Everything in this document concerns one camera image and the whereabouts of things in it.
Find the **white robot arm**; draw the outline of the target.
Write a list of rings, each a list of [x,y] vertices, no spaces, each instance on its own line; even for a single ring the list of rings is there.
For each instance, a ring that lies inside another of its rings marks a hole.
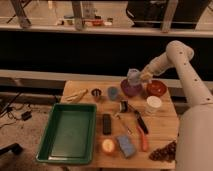
[[[141,71],[143,81],[174,67],[189,109],[181,116],[176,171],[213,171],[213,94],[190,64],[194,50],[174,40]]]

